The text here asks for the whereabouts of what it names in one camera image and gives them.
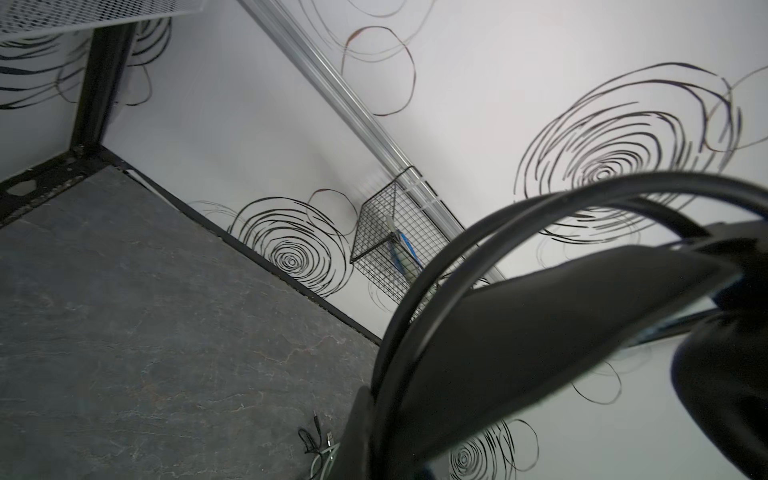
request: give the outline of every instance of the black vertical beam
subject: black vertical beam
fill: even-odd
[[[93,153],[101,144],[135,33],[136,23],[94,30],[70,142],[78,157]]]

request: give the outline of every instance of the metal grille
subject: metal grille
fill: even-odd
[[[205,0],[0,0],[0,40],[195,13]]]
[[[396,303],[400,303],[410,285],[392,259],[390,243],[395,240],[387,227],[387,217],[391,217],[395,227],[408,238],[416,259],[423,266],[448,245],[445,235],[398,184],[398,178],[406,171],[408,169],[360,207],[351,260],[359,272]],[[457,260],[449,267],[442,278],[446,278],[461,261]]]

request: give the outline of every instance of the small black cable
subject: small black cable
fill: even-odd
[[[317,475],[320,474],[320,472],[323,471],[323,466],[326,463],[325,457],[323,457],[323,454],[320,453],[320,450],[322,449],[321,445],[323,444],[323,434],[320,430],[320,420],[317,418],[317,412],[313,412],[313,414],[315,429],[317,430],[317,442],[315,442],[315,439],[312,437],[312,434],[309,430],[305,429],[304,427],[299,427],[299,438],[304,444],[304,453],[313,453],[320,457],[320,468],[318,468],[317,472],[315,472],[315,474],[310,477],[310,480],[313,480]]]

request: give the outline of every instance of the metal pole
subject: metal pole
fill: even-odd
[[[274,40],[283,53],[336,110],[371,153],[393,177],[412,163],[386,133],[384,128],[349,87],[328,58],[314,45],[279,0],[238,0],[243,8]],[[402,175],[398,182],[440,231],[452,240],[464,227],[438,198],[435,191],[415,169]],[[491,282],[504,276],[497,268],[486,274]]]

